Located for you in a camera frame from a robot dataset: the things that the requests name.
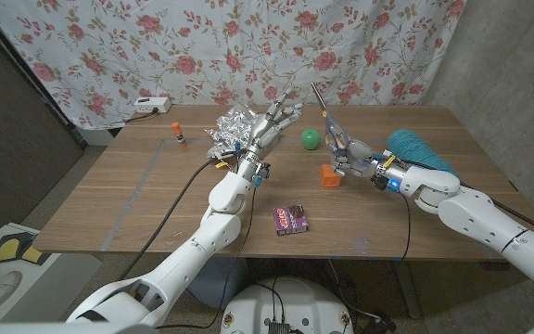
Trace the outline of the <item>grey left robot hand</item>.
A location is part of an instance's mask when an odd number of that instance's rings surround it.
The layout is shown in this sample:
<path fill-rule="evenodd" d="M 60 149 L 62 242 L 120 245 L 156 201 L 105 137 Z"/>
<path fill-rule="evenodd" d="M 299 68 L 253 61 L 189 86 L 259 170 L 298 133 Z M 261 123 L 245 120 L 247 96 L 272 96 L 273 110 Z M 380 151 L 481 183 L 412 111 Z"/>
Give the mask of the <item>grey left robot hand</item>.
<path fill-rule="evenodd" d="M 251 126 L 245 159 L 259 162 L 273 150 L 279 135 L 302 115 L 302 103 L 284 107 L 283 104 L 292 92 L 288 88 L 278 96 L 265 113 L 260 113 Z"/>

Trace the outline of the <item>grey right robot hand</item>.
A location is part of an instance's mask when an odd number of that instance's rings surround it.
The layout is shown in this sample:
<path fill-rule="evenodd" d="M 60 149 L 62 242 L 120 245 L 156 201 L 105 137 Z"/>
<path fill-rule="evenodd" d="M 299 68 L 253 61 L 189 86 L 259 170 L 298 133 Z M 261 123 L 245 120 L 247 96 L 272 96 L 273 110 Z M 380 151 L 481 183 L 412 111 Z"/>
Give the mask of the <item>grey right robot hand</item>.
<path fill-rule="evenodd" d="M 357 139 L 349 139 L 342 148 L 332 135 L 325 137 L 331 159 L 331 171 L 341 177 L 351 174 L 361 178 L 371 178 L 376 171 L 374 151 Z"/>

